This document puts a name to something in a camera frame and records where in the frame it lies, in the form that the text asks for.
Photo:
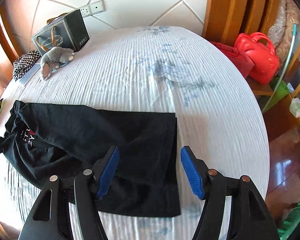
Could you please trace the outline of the red plastic handbag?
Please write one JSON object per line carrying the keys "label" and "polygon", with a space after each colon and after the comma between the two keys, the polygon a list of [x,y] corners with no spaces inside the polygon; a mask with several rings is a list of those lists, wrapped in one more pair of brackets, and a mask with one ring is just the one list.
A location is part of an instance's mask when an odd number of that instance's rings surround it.
{"label": "red plastic handbag", "polygon": [[261,32],[250,35],[241,33],[234,46],[253,62],[249,76],[258,83],[267,85],[279,67],[279,58],[271,40]]}

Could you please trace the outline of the dark green gift bag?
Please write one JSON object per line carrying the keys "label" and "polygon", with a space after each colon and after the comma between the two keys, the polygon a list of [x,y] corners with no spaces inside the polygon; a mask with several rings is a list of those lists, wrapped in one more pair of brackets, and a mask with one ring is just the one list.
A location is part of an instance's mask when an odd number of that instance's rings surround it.
{"label": "dark green gift bag", "polygon": [[41,55],[53,47],[70,48],[78,52],[89,39],[83,17],[78,9],[49,19],[47,25],[31,37]]}

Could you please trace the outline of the grey plush rabbit toy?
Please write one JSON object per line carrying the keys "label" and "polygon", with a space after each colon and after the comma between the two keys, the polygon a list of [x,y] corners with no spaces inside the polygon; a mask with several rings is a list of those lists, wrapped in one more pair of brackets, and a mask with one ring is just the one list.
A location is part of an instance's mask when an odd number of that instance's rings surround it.
{"label": "grey plush rabbit toy", "polygon": [[65,65],[74,59],[75,52],[70,48],[53,47],[46,52],[40,61],[42,79],[51,77],[52,71],[57,70],[61,65]]}

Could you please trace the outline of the white wall socket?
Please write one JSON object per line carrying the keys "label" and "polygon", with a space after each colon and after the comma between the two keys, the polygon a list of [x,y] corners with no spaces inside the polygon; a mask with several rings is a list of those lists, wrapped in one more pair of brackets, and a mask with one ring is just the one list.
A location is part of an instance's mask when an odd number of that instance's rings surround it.
{"label": "white wall socket", "polygon": [[105,12],[105,10],[106,6],[104,0],[99,0],[79,8],[83,18]]}

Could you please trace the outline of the black white checkered cloth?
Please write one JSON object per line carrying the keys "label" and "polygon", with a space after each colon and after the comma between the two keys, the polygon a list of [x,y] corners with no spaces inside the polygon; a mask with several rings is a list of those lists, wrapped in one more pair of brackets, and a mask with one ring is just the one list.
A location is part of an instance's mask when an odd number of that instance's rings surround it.
{"label": "black white checkered cloth", "polygon": [[30,52],[21,55],[13,62],[12,77],[15,81],[21,79],[40,59],[41,54],[37,50],[31,50]]}

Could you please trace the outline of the black printed t-shirt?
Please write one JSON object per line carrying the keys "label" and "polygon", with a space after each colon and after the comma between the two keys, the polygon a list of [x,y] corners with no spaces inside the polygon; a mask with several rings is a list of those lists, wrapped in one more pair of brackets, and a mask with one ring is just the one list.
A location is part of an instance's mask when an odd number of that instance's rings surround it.
{"label": "black printed t-shirt", "polygon": [[116,146],[119,164],[98,209],[136,217],[180,215],[175,114],[22,101],[10,114],[0,153],[34,186],[42,188],[53,175],[76,176]]}

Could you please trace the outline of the white paper booklet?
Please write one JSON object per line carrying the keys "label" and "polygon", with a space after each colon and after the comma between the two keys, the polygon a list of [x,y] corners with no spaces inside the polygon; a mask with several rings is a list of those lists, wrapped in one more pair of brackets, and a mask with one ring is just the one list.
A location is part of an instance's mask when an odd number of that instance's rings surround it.
{"label": "white paper booklet", "polygon": [[40,63],[35,63],[32,68],[30,68],[21,79],[18,80],[18,82],[25,86],[29,80],[34,76],[34,74],[36,74],[36,72],[38,72],[38,70],[40,70]]}

